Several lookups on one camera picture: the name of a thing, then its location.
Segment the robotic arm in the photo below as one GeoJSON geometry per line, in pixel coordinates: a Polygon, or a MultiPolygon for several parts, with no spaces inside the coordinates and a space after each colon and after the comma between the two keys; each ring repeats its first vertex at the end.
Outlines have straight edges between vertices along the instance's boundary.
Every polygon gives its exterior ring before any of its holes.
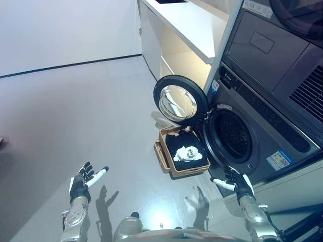
{"type": "Polygon", "coordinates": [[[241,175],[236,169],[230,166],[225,168],[225,173],[228,179],[227,181],[214,178],[211,178],[211,181],[236,192],[238,203],[244,213],[245,226],[251,235],[252,241],[281,241],[263,210],[266,205],[257,204],[248,176],[241,175]]]}
{"type": "Polygon", "coordinates": [[[108,170],[106,166],[96,174],[90,162],[86,162],[78,174],[71,178],[70,204],[71,208],[62,213],[63,234],[61,242],[87,242],[87,231],[90,220],[87,209],[91,201],[89,188],[95,184],[108,170]]]}

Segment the washing machine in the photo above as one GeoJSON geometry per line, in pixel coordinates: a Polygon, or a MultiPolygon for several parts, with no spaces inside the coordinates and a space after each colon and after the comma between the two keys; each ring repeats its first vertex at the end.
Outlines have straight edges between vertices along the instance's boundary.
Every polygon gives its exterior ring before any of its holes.
{"type": "Polygon", "coordinates": [[[313,140],[224,63],[214,85],[211,103],[197,84],[178,75],[161,78],[153,92],[166,118],[199,134],[211,175],[225,178],[223,168],[229,165],[255,184],[295,169],[320,152],[313,140]]]}

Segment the washing machine door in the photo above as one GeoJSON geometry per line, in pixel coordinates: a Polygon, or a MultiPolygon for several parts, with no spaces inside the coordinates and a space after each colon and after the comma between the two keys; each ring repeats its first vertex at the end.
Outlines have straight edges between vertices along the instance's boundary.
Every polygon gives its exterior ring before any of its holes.
{"type": "Polygon", "coordinates": [[[208,102],[205,93],[186,77],[162,77],[155,85],[153,98],[161,113],[181,126],[200,124],[207,117],[208,102]]]}
{"type": "Polygon", "coordinates": [[[304,38],[322,40],[322,0],[271,0],[272,10],[280,23],[304,38]]]}

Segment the dryer vent grille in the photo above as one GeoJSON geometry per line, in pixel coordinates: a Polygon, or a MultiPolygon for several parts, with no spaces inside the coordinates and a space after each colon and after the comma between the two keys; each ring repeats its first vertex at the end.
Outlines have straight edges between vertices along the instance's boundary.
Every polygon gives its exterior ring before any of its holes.
{"type": "Polygon", "coordinates": [[[323,68],[316,69],[292,93],[290,98],[323,123],[323,68]]]}

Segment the concrete floor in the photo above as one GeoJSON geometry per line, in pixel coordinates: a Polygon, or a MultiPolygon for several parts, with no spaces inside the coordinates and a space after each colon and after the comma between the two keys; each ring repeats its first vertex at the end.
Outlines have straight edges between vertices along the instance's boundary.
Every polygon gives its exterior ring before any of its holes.
{"type": "Polygon", "coordinates": [[[112,241],[133,211],[145,229],[195,224],[250,238],[208,172],[177,180],[162,173],[153,150],[154,85],[141,56],[0,80],[0,134],[9,138],[0,148],[1,242],[59,241],[70,177],[86,161],[110,168],[90,190],[89,241],[112,241]],[[197,187],[209,209],[197,204],[197,187]]]}

